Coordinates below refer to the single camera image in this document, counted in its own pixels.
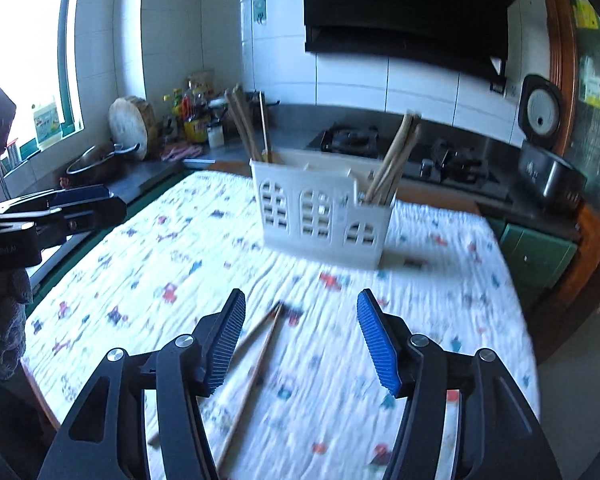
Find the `grey gloved left hand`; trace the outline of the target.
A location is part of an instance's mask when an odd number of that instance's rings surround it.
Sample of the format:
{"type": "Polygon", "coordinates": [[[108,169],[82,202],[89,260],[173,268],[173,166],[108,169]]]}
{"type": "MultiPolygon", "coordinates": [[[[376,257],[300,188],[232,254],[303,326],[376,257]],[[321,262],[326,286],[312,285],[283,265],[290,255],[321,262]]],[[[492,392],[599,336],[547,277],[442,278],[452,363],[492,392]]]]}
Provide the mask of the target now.
{"type": "Polygon", "coordinates": [[[26,270],[0,273],[0,380],[15,374],[26,351],[26,307],[31,300],[26,270]]]}

